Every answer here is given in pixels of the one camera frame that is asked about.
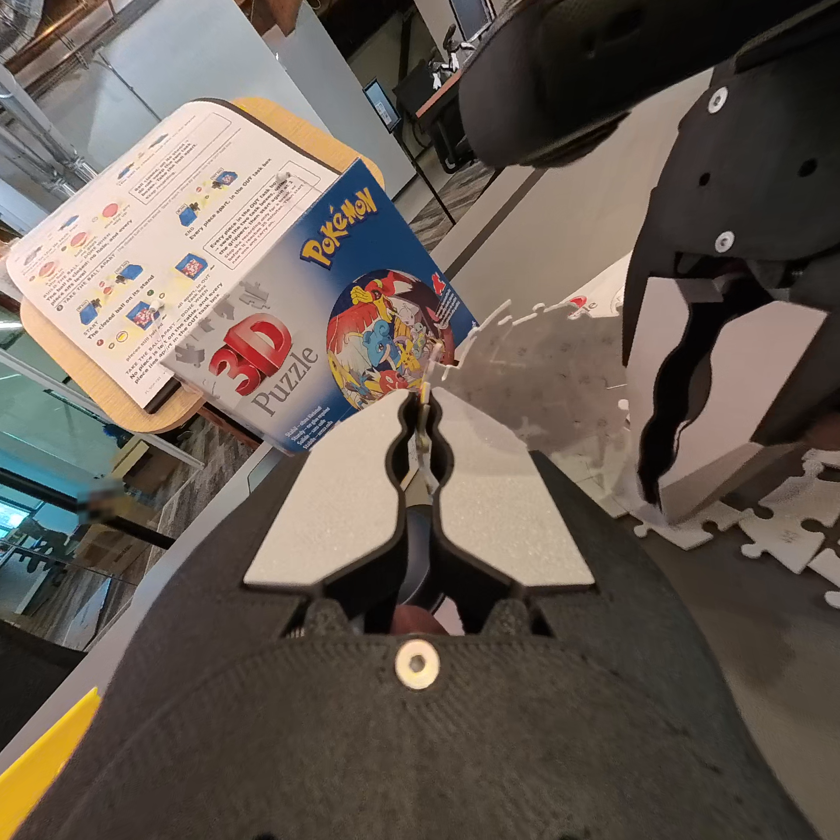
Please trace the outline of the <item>background wooden desk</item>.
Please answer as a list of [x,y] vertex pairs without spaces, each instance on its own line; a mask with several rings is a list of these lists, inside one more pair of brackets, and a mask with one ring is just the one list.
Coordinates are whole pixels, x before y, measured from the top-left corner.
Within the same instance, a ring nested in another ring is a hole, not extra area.
[[458,70],[416,112],[419,128],[432,141],[437,158],[450,175],[476,161],[459,109]]

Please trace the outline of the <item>white instruction leaflet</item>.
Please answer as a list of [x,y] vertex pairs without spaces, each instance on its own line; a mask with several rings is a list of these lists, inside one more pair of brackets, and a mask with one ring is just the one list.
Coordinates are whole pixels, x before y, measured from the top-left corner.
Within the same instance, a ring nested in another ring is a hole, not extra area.
[[632,253],[626,254],[563,299],[561,308],[568,320],[619,318],[631,258]]

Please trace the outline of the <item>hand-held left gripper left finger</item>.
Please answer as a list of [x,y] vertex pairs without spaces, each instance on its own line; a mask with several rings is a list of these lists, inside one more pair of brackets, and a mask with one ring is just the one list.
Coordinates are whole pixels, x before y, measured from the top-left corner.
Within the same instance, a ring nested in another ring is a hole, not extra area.
[[331,599],[367,629],[389,626],[408,564],[402,481],[418,407],[416,393],[393,391],[311,447],[245,587]]

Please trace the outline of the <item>computer monitor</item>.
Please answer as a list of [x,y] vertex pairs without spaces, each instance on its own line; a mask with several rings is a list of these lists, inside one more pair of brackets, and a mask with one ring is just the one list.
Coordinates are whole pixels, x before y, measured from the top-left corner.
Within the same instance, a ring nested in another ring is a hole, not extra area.
[[402,126],[402,117],[377,78],[363,87],[367,101],[376,112],[386,131],[393,135]]

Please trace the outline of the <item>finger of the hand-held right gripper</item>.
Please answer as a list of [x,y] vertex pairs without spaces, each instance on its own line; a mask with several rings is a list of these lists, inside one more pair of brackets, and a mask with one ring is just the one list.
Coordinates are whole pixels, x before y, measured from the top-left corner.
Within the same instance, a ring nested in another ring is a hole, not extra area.
[[770,301],[744,313],[724,301],[696,301],[689,341],[696,352],[689,410],[667,479],[684,479],[695,506],[649,506],[655,522],[676,524],[793,449],[799,432],[760,427],[823,331],[827,313]]
[[665,477],[676,460],[697,365],[689,341],[696,301],[694,279],[649,278],[626,365],[635,469],[631,486],[649,506],[697,504],[684,479]]

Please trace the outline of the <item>blue puzzle box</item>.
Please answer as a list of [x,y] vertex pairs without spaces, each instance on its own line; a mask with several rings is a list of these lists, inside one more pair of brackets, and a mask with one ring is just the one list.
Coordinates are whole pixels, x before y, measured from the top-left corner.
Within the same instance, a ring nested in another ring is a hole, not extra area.
[[429,362],[455,363],[477,326],[362,161],[235,275],[162,363],[289,455],[417,391]]

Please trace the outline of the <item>yellow plastic tray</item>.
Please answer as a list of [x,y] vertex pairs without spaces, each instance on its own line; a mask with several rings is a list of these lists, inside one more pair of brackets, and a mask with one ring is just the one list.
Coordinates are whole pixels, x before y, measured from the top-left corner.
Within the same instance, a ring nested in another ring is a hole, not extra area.
[[12,838],[64,769],[101,698],[93,687],[1,776],[1,838]]

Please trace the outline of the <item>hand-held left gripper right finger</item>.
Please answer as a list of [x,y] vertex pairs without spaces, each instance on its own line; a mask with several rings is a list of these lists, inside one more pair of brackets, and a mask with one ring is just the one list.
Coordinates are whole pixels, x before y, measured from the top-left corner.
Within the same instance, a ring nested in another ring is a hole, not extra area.
[[480,630],[501,601],[531,607],[595,585],[534,457],[507,426],[432,392],[428,435],[437,480],[432,572],[466,630]]

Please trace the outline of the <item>printed task instruction sheet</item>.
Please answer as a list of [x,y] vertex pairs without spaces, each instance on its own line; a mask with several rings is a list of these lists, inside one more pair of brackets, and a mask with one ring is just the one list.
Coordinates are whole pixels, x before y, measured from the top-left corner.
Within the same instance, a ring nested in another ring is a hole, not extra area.
[[231,103],[189,102],[20,239],[7,273],[154,413],[175,342],[342,172]]

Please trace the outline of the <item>partly built puzzle ball shell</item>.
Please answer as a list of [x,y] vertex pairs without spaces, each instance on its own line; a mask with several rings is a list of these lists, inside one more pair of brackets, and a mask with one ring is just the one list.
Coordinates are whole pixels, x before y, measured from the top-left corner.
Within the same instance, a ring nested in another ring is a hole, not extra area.
[[509,427],[605,503],[630,449],[621,311],[596,316],[565,302],[513,318],[510,308],[471,330],[457,364],[431,363],[426,381]]

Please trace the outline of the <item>glass partition panel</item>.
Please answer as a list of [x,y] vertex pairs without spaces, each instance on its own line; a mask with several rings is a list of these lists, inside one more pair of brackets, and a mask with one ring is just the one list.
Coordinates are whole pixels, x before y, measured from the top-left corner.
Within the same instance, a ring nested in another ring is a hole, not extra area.
[[196,417],[134,434],[1,310],[2,619],[74,650],[130,600],[154,545],[111,528],[82,503],[101,486],[118,515],[167,533],[165,505],[207,464]]

